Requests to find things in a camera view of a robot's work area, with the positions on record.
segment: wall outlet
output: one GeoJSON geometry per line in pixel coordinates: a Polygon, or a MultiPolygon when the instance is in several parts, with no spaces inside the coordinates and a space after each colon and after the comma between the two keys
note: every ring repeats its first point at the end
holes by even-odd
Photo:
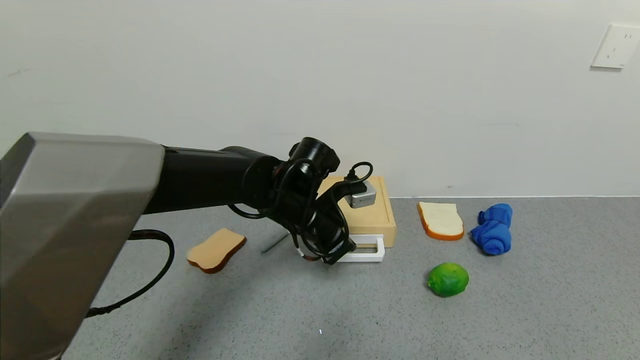
{"type": "Polygon", "coordinates": [[[631,59],[639,42],[640,28],[609,25],[591,66],[622,69],[631,59]]]}

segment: white plastic holder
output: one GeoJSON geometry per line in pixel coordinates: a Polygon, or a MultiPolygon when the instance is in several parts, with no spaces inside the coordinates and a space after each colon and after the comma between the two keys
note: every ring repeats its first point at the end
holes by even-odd
{"type": "Polygon", "coordinates": [[[349,237],[356,245],[373,244],[378,251],[348,252],[338,260],[339,263],[379,263],[385,258],[385,242],[382,234],[352,234],[349,237]]]}

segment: blue towel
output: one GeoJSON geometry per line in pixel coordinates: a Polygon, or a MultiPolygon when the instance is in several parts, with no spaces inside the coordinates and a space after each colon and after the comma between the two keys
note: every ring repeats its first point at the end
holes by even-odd
{"type": "Polygon", "coordinates": [[[500,255],[511,250],[511,216],[508,204],[496,204],[478,214],[478,225],[471,230],[471,237],[485,253],[500,255]]]}

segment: white bread slice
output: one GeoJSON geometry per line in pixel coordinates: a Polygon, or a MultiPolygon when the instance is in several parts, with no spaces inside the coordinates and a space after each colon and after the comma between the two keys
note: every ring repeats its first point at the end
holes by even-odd
{"type": "Polygon", "coordinates": [[[429,237],[438,240],[459,240],[465,234],[462,219],[455,204],[418,203],[422,226],[429,237]]]}
{"type": "Polygon", "coordinates": [[[246,238],[223,227],[203,243],[189,250],[189,264],[197,266],[207,274],[222,270],[227,261],[246,243],[246,238]]]}

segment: lime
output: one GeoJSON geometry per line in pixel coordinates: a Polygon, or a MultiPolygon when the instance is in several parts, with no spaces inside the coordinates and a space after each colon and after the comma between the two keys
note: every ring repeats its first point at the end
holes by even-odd
{"type": "Polygon", "coordinates": [[[457,295],[467,287],[469,273],[456,263],[442,263],[432,269],[427,286],[441,297],[457,295]]]}

